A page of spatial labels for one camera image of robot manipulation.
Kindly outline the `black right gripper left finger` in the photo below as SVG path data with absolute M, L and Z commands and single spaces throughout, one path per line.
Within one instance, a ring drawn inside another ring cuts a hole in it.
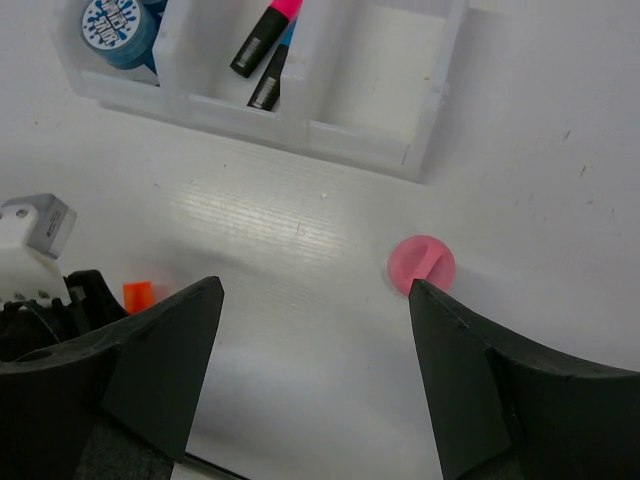
M 224 300 L 208 276 L 152 307 L 1 360 L 5 479 L 167 479 L 184 459 Z

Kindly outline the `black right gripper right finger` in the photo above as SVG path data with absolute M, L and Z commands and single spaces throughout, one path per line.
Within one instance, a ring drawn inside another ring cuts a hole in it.
M 637 372 L 544 346 L 424 280 L 409 307 L 445 478 L 638 477 Z

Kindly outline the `orange highlighter marker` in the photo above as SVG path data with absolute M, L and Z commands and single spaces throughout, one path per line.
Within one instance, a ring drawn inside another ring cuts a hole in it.
M 130 314 L 138 314 L 155 304 L 153 285 L 150 281 L 123 285 L 124 308 Z

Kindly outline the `pink-lidded toothpick jar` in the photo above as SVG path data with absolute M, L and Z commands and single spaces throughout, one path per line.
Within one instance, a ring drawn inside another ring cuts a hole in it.
M 448 291 L 456 276 L 452 251 L 439 239 L 417 235 L 400 242 L 387 261 L 387 274 L 393 287 L 408 296 L 414 280 L 426 280 Z

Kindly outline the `blue highlighter marker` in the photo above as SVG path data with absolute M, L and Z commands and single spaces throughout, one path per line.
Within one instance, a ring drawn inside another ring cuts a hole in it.
M 281 76 L 296 25 L 297 21 L 294 20 L 285 32 L 247 103 L 248 107 L 272 111 L 276 106 L 281 93 Z

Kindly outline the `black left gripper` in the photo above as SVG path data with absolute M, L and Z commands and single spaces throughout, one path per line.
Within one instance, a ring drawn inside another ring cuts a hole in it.
M 128 316 L 102 274 L 85 270 L 65 278 L 68 305 L 15 300 L 1 309 L 1 360 L 18 361 L 41 348 L 72 340 Z

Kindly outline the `pink highlighter marker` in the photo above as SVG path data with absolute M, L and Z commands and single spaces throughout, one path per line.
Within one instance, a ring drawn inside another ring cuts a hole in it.
M 271 1 L 234 56 L 231 69 L 249 78 L 297 17 L 302 3 L 302 0 Z

